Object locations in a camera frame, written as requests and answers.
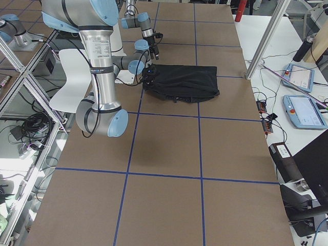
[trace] white desk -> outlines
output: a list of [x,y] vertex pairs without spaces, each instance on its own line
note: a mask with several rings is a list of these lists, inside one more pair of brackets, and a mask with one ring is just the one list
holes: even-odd
[[[253,58],[253,55],[270,21],[270,18],[270,16],[244,15],[241,19],[241,22],[235,23],[240,40],[240,45],[242,47],[243,55],[246,60]],[[266,52],[263,57],[267,57],[269,55],[289,54],[292,51],[298,50],[301,44],[302,41],[296,33],[295,29],[293,28],[292,24],[290,23],[287,17],[284,17],[281,20],[276,32],[274,33],[274,36],[271,39],[270,44],[266,49]],[[286,56],[266,58],[265,64],[273,70],[283,70],[286,68],[287,64],[292,61],[294,54],[295,53]],[[315,64],[309,64],[304,62],[299,62],[296,64],[309,68],[315,67]],[[269,87],[273,91],[277,91],[277,88],[280,83],[280,79],[278,77],[271,74],[265,69],[262,70],[262,77],[265,86]],[[318,68],[315,69],[314,81],[322,84],[327,84],[326,80],[324,79]],[[274,96],[273,92],[263,87],[262,80],[260,78],[260,68],[256,70],[253,78],[251,79],[251,83],[253,87],[259,88],[259,90],[266,94],[267,97]],[[319,136],[323,131],[295,129],[289,121],[282,104],[282,97],[286,94],[301,93],[298,93],[293,89],[281,85],[277,93],[277,101],[274,106],[274,113],[278,115],[277,120],[288,134],[286,145],[288,146],[290,152],[294,155],[304,146],[306,146],[309,142]],[[328,87],[314,85],[311,94],[320,100],[328,98]],[[267,101],[266,107],[269,113],[272,113],[273,103],[274,99],[269,99]],[[323,115],[325,120],[328,122],[328,115]],[[272,143],[281,142],[283,140],[282,131],[279,128],[273,126],[273,131],[274,133],[268,135],[268,146]],[[291,231],[293,234],[295,245],[300,245],[303,240],[309,241],[308,245],[311,245],[312,238],[300,238],[297,236],[293,228],[291,228]],[[326,246],[327,242],[328,233],[319,233],[316,239],[315,246]]]

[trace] silver robot arm segment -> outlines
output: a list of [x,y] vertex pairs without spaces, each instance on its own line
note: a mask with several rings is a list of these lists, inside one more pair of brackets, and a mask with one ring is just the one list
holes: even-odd
[[0,16],[0,36],[5,42],[10,42],[14,39],[17,45],[21,47],[32,43],[30,34],[15,14]]
[[43,0],[42,11],[49,27],[79,33],[88,56],[93,90],[77,108],[78,126],[90,134],[121,136],[128,124],[128,113],[116,99],[115,73],[126,66],[130,66],[134,74],[141,73],[148,58],[133,55],[129,57],[130,62],[127,58],[121,59],[124,66],[113,64],[117,58],[111,54],[110,35],[118,22],[116,1]]

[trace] gray floor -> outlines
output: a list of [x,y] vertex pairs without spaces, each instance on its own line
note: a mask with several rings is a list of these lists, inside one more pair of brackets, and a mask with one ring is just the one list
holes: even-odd
[[[262,0],[261,6],[259,10],[254,10],[253,15],[266,15],[266,16],[271,16],[277,6],[277,0]],[[245,14],[249,14],[249,9],[245,10]],[[293,27],[295,28],[296,32],[300,36],[301,39],[303,39],[303,21],[301,20],[294,20],[291,21]],[[307,20],[307,28],[306,32],[309,34],[312,34],[314,32],[318,32],[318,27],[314,24],[314,22],[308,18]],[[324,78],[328,81],[328,68],[323,69],[322,74]]]

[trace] black cloth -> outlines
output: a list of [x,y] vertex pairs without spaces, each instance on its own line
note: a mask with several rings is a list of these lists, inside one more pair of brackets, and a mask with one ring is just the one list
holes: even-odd
[[219,95],[216,67],[152,65],[142,73],[143,88],[163,100],[198,103]]

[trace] wire bundle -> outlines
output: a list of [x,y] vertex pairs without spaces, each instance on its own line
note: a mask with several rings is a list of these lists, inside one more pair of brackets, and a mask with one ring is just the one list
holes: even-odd
[[[45,143],[49,138],[51,130],[52,121],[47,114],[43,112],[33,114],[25,119],[22,124],[23,136],[21,141],[23,142],[23,138],[27,137],[29,139],[29,147],[37,151],[43,150],[46,147]],[[34,143],[36,141],[40,142],[41,146],[35,146]]]

